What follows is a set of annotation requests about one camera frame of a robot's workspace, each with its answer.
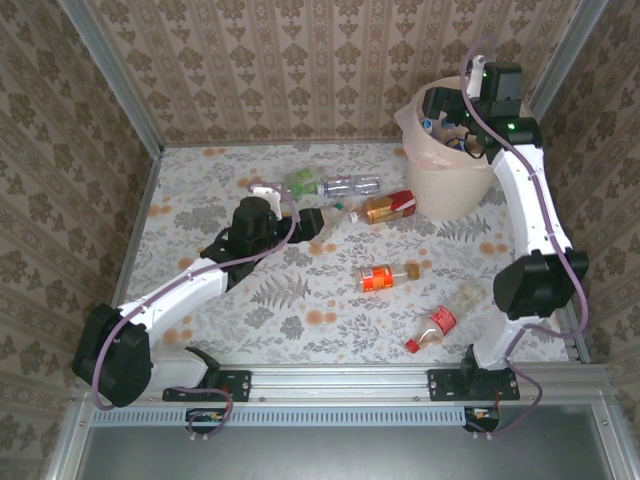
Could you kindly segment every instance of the plastic bottle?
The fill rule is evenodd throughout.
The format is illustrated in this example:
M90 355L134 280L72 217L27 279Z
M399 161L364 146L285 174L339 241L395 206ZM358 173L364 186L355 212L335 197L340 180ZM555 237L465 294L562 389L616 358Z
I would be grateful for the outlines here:
M433 120L430 118L423 118L420 125L422 125L422 129L425 133L428 133L429 135L433 133Z
M322 212L322 220L324 226L320 233L316 235L309 243L314 245L322 245L333 234L334 230L338 228L338 225L342 223L344 218L348 215L350 205L345 202L336 202L330 207L323 207L320 209Z
M460 319L487 297L487 291L475 280L460 284L430 317L423 317L418 332L406 343L411 353L438 343Z
M401 190L384 197L367 200L361 206L349 213L351 223L388 222L398 218L408 217L416 213L416 200L411 190Z
M337 198L353 195L380 193L379 175L345 175L332 177L318 183L318 195Z
M419 278L420 267L412 263L361 268L356 272L356 290L358 292L375 292L397 287Z
M324 169L322 167L310 166L290 173L285 177L284 183L293 199L300 200L302 195L316 193L323 172Z

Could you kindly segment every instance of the wire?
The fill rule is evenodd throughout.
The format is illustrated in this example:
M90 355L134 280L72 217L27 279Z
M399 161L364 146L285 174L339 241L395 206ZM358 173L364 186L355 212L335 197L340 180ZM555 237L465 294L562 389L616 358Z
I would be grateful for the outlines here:
M231 418L231 414L233 413L233 397L231 396L231 394L229 394L229 392L225 392L224 390L220 390L218 388L175 387L174 390L177 390L178 392L184 392L184 393L217 393L218 395L222 395L227 400L227 409L224 412L224 416L222 417L218 425L213 430L211 430L206 434L209 437L212 437L220 433L220 430L222 430L222 428ZM193 422L196 418L202 417L206 413L207 412L204 412L204 411L194 412L189 417L189 421L187 423L187 430L189 431L189 433L191 433L192 435L196 435L196 432L193 430Z
M536 190L536 195L538 197L538 203L540 205L540 210L542 212L542 218L544 220L544 225L545 225L545 229L546 229L546 232L547 232L547 236L549 237L549 241L550 241L551 245L553 246L553 249L556 251L556 254L558 255L558 258L560 259L560 263L562 263L562 266L564 267L565 271L567 272L567 275L569 276L569 279L571 280L571 283L573 284L573 286L574 286L574 288L576 290L576 293L577 293L578 298L580 300L580 313L581 313L580 322L578 323L578 328L576 328L575 331L572 331L572 332L569 332L569 333L562 333L562 332L557 333L557 332L554 332L553 330L550 330L548 328L542 327L540 325L526 324L526 325L523 325L522 330L518 333L518 335L516 335L513 338L513 340L511 341L511 343L509 344L509 346L507 348L507 351L505 352L505 364L511 370L513 370L516 373L516 375L524 378L526 381L528 381L529 383L534 385L538 389L538 394L537 394L536 398L534 399L533 403L531 403L531 405L529 405L529 407L516 420L511 422L506 427L501 428L499 430L496 430L495 432L492 432L492 434L496 434L496 433L504 433L504 432L507 432L507 431L511 430L513 427L515 427L517 424L519 424L522 420L524 420L538 406L538 404L542 400L542 396L543 396L542 385L540 385L538 382L536 382L529 375L525 374L522 370L516 368L515 365L513 365L513 363L511 362L511 360L509 360L509 356L511 355L511 353L513 353L513 350L515 349L516 345L518 344L518 342L522 338L522 335L524 335L524 332L526 331L526 329L537 330L539 332L545 333L545 334L547 334L549 336L552 336L552 337L555 337L555 338L563 338L563 339L576 338L579 335L581 335L582 332L584 332L585 328L587 327L587 321L589 319L589 306L587 304L587 298L586 298L584 289L582 288L582 285L580 284L580 280L578 279L577 275L575 274L575 272L571 268L571 265L569 264L569 261L565 257L565 252L562 251L562 248L560 247L560 244L558 243L558 240L556 239L556 235L555 235L555 232L554 232L554 229L553 229L553 225L552 225L552 222L551 222L551 216L549 214L549 210L547 209L547 205L546 205L546 203L544 201L544 193L543 193L543 189L542 189L542 184L540 182L540 179L537 176L537 172L531 166L531 164L526 159L526 157L522 153L520 153L518 151L518 149L516 149L506 139L502 138L498 134L498 132L493 130L489 125L487 125L487 123L480 117L480 115L476 111L475 107L473 106L473 103L471 103L471 99L469 98L469 94L467 93L467 78L466 78L466 67L467 67L467 64L468 64L468 62L470 60L473 59L473 57L475 56L476 51L478 50L480 45L482 43L486 42L487 40L492 39L492 38L493 37L491 35L484 35L484 36L478 38L476 41L473 42L473 44L471 45L471 47L467 51L466 57L462 60L462 64L461 64L461 67L460 67L460 90L462 92L462 99L464 101L465 106L467 107L467 110L469 110L469 113L471 114L473 119L478 123L478 125L485 132L487 132L489 135L491 135L498 143L500 143L500 145L502 145L508 151L513 153L516 156L516 158L518 160L520 160L520 162L522 163L524 168L527 170L527 173L529 174L529 176L531 178L531 181L533 182L533 185L534 185L535 190Z
M248 188L250 188L255 183L256 182L249 183ZM105 339L104 343L102 344L102 348L100 349L100 353L98 354L98 358L96 360L96 366L95 366L95 368L93 370L93 377L91 378L91 396L93 397L93 403L95 404L96 408L98 408L98 410L109 411L109 410L112 410L113 408L115 408L114 405L105 405L104 403L102 403L102 401L100 400L100 392L99 392L98 386L99 386L99 382L100 382L100 374L102 373L102 367L104 365L104 360L105 360L105 358L107 356L107 352L109 351L109 347L111 347L111 345L113 344L114 340L116 339L116 337L118 336L118 334L124 328L125 325L127 325L137 315L142 313L146 308L151 307L155 302L157 302L159 299L161 299L162 297L164 297L165 295L167 295L171 291L175 290L177 287L179 287L183 283L191 281L194 278L202 275L203 273L207 273L207 272L210 272L212 270L218 270L218 269L222 269L222 268L226 268L226 267L231 267L233 265L240 265L242 263L251 262L253 260L261 260L261 259L265 258L266 256L271 255L272 253L276 252L278 249L282 248L283 246L285 246L289 242L289 240L291 239L291 237L293 236L293 233L295 231L296 224L300 220L300 217L298 216L298 211L296 210L296 206L293 203L293 199L291 198L291 195L289 195L289 193L287 193L286 191L281 190L277 185L274 185L274 184L271 184L271 183L267 183L267 182L263 182L263 181L260 181L260 184L264 185L266 187L272 188L276 192L280 193L282 199L285 202L287 202L287 204L289 205L289 208L291 209L291 218L292 218L293 221L291 222L291 227L289 228L289 231L285 235L284 239L280 243L278 243L275 247L273 247L273 248L271 248L271 249L269 249L269 250L267 250L265 252L259 253L257 255L252 255L250 257L245 257L245 258L238 258L236 260L230 260L228 262L219 263L219 264L216 264L216 265L210 265L210 266L203 267L203 268L200 268L198 270L195 270L195 271L193 271L193 272L191 272L189 274L183 275L183 276L177 278L174 282L171 282L169 285L164 287L162 290L160 290L155 295L149 297L142 304L138 305L131 312L129 312L127 315L125 315L116 324L116 326L113 327L113 330L111 330L111 332L109 332L109 335L107 335L107 338Z

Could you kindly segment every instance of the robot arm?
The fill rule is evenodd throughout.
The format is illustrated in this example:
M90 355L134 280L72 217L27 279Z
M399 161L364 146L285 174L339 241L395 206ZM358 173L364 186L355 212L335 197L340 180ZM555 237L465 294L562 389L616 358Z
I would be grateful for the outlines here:
M447 121L467 127L476 136L504 189L514 229L516 260L498 273L493 284L496 305L504 315L492 319L485 335L463 360L461 371L467 392L493 394L500 382L499 372L507 367L506 354L524 326L540 323L565 306L574 293L550 236L555 237L579 279L588 268L586 254L572 249L558 221L544 174L538 124L534 118L519 116L521 76L518 64L486 63L483 57L476 57L467 93L482 120L527 159L527 167L474 120L460 90L430 89L422 107L428 118L437 119L444 112ZM548 219L538 198L543 199Z
M298 213L299 222L289 243L311 240L324 226L319 209ZM291 217L278 220L270 202L263 198L244 198L234 212L231 227L223 230L184 272L132 302L116 308L101 304L90 313L72 363L73 372L92 384L94 371L99 368L98 391L116 407L129 405L147 389L211 387L211 379L206 377L217 374L219 364L204 352L189 347L154 357L151 348L189 311L249 275L261 258L245 259L284 241L292 221ZM123 322L100 365L99 355L109 335Z

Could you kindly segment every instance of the black mounting bracket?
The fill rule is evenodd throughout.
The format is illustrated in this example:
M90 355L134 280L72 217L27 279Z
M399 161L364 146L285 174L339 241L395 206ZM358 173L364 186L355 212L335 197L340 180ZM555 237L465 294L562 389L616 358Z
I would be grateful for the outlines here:
M220 364L210 355L195 347L187 350L200 357L208 369L200 383L194 388L217 388L223 390L233 398L234 402L248 402L251 393L250 370L221 370ZM217 393L186 393L167 388L162 393L165 402L224 402L225 398Z
M469 345L460 368L427 370L427 385L432 402L520 400L516 374L509 368L479 368L473 345Z

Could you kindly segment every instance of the bottle with orange label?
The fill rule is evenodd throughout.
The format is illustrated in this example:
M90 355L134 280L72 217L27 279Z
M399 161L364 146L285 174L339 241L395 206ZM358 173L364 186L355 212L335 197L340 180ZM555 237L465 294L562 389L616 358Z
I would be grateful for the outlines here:
M413 193L411 190L401 190L367 200L349 215L351 223L365 222L372 225L408 217L414 213L416 213L416 199Z
M420 267L415 264L378 265L361 268L356 272L356 290L358 292L375 292L397 287L419 278Z
M424 347L440 343L467 313L487 298L487 290L477 281L462 283L456 293L448 297L430 317L423 317L418 333L406 343L407 350L416 353Z

